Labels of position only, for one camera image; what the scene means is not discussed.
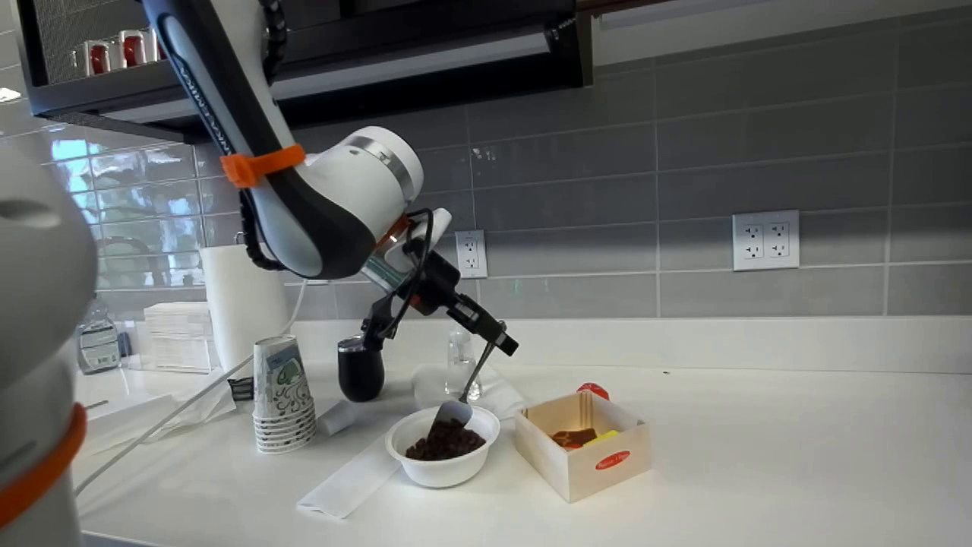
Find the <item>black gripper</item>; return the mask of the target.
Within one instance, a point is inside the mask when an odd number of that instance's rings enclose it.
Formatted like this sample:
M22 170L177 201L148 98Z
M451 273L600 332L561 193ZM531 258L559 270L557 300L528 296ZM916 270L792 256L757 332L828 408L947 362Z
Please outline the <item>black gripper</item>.
M519 344L508 335L488 309L459 292L459 270L433 252L433 232L427 221L397 221L365 263L365 278L382 290L361 319L361 344L379 353L397 335L402 316L393 309L394 298L430 316L448 309L465 332L512 355Z

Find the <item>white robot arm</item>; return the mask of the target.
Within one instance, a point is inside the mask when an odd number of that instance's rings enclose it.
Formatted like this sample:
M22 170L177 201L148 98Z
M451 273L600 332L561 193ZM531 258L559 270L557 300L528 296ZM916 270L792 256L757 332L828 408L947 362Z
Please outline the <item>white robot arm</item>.
M307 151L269 94L267 51L284 39L275 0L139 0L163 61L219 145L242 201L246 252L303 281L365 273L420 313L448 309L470 335L512 355L501 319L459 292L459 270L433 252L451 212L414 209L425 170L390 129L357 129Z

